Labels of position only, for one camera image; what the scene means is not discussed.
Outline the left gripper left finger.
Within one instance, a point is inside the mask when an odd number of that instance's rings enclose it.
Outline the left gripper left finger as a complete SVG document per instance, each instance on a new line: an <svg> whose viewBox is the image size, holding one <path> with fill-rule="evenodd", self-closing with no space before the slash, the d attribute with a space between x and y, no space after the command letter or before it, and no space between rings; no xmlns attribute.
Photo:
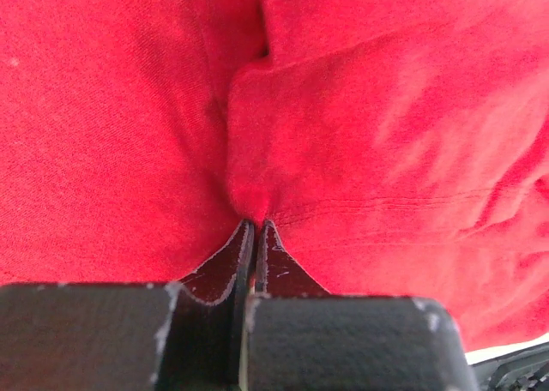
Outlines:
<svg viewBox="0 0 549 391"><path fill-rule="evenodd" d="M219 250L180 280L190 298L199 304L218 305L225 302L237 286L245 286L254 239L254 225L242 220Z"/></svg>

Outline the dark red t shirt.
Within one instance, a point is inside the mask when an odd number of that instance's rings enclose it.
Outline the dark red t shirt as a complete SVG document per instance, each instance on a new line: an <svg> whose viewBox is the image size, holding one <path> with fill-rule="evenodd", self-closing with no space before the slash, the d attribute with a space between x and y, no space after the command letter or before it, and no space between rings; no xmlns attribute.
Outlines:
<svg viewBox="0 0 549 391"><path fill-rule="evenodd" d="M1 281L175 280L272 220L326 290L548 330L548 0L1 0Z"/></svg>

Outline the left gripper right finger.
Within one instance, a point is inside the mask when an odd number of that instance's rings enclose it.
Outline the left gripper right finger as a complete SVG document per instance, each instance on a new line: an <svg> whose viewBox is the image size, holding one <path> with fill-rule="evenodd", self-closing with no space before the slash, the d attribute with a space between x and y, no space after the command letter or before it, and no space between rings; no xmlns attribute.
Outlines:
<svg viewBox="0 0 549 391"><path fill-rule="evenodd" d="M272 220L264 222L258 243L255 292L272 298L330 296L330 293L289 255Z"/></svg>

